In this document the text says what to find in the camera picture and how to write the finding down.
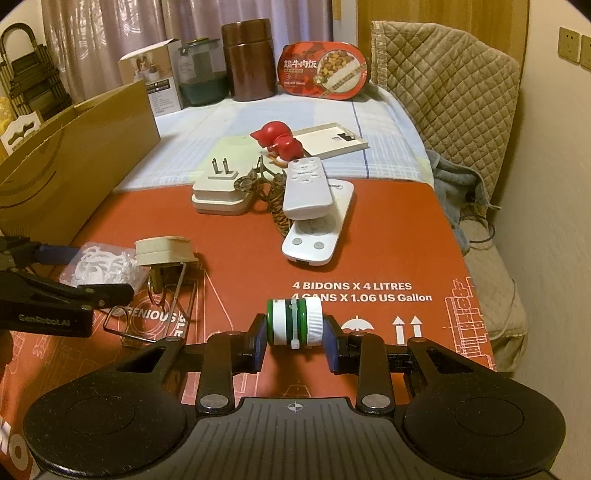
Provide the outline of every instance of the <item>pink curtain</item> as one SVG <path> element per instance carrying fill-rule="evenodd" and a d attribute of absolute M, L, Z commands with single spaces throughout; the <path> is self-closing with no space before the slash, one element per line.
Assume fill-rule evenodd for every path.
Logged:
<path fill-rule="evenodd" d="M 331 40 L 330 0 L 42 0 L 48 48 L 74 101 L 121 85 L 118 60 L 166 38 L 220 38 L 223 24 L 270 18 L 275 56 Z"/>

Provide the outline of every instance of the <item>gray towel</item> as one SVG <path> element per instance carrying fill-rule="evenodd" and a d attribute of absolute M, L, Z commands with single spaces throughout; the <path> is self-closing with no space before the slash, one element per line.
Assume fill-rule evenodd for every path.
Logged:
<path fill-rule="evenodd" d="M 456 236 L 456 241 L 466 255 L 470 251 L 470 241 L 460 228 L 460 216 L 470 206 L 481 206 L 498 210 L 491 205 L 484 180 L 478 171 L 456 165 L 446 160 L 433 150 L 427 150 L 433 179 L 435 194 L 445 212 L 447 220 Z"/>

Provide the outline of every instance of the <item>white remote control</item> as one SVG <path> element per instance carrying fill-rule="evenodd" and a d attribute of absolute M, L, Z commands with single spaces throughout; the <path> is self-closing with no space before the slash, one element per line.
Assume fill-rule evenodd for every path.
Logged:
<path fill-rule="evenodd" d="M 281 248 L 289 260 L 326 265 L 335 253 L 353 198 L 353 184 L 344 180 L 328 180 L 328 183 L 333 205 L 324 217 L 294 222 Z"/>
<path fill-rule="evenodd" d="M 300 158 L 287 165 L 283 212 L 291 220 L 326 215 L 333 203 L 324 167 L 319 158 Z"/>

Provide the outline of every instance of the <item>white power adapter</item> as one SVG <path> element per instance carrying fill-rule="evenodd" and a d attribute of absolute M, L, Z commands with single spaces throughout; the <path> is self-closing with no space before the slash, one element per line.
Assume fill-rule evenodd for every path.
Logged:
<path fill-rule="evenodd" d="M 234 188 L 236 179 L 248 175 L 252 165 L 241 163 L 231 169 L 228 160 L 223 159 L 222 168 L 217 160 L 212 161 L 212 168 L 197 174 L 193 184 L 191 201 L 200 213 L 214 213 L 217 215 L 240 215 L 244 213 L 252 200 L 251 193 L 241 192 Z"/>

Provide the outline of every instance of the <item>metal screw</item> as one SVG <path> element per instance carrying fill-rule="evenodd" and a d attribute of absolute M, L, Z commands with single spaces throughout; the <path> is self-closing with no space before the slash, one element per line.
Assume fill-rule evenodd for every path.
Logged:
<path fill-rule="evenodd" d="M 371 395 L 364 396 L 361 400 L 361 403 L 365 405 L 367 408 L 377 410 L 379 408 L 388 407 L 390 405 L 390 399 L 386 395 L 374 393 Z"/>
<path fill-rule="evenodd" d="M 220 408 L 224 408 L 226 405 L 228 405 L 230 401 L 224 395 L 213 393 L 202 397 L 201 400 L 199 400 L 199 403 L 205 408 L 219 410 Z"/>

